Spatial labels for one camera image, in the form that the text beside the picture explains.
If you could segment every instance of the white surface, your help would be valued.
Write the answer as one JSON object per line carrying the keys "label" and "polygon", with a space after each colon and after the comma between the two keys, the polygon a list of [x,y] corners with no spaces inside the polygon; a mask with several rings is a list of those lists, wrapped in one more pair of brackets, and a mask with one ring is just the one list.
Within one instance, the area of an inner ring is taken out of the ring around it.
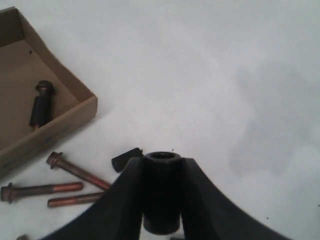
{"label": "white surface", "polygon": [[[0,2],[13,5],[99,98],[96,120],[51,150],[112,182],[112,157],[174,149],[264,224],[320,238],[318,0]],[[1,185],[76,181],[49,153]],[[88,207],[49,210],[50,197],[1,203],[1,240],[38,239]]]}

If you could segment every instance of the hex bolt head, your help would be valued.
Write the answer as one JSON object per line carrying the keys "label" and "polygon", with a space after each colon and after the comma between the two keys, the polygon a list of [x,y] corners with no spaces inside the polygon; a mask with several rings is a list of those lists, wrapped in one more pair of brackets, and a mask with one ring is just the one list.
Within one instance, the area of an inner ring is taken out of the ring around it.
{"label": "hex bolt head", "polygon": [[48,159],[46,160],[46,163],[50,165],[51,169],[54,169],[55,167],[57,167],[57,161],[62,158],[62,152],[55,152],[53,151],[50,156],[48,157]]}
{"label": "hex bolt head", "polygon": [[35,86],[35,90],[37,90],[38,92],[40,92],[42,90],[46,90],[49,94],[55,93],[55,89],[54,89],[54,86],[52,85],[52,83],[50,81],[46,81],[46,80],[41,80],[37,84],[37,86]]}
{"label": "hex bolt head", "polygon": [[1,201],[11,204],[14,200],[14,186],[12,182],[8,186],[1,187]]}

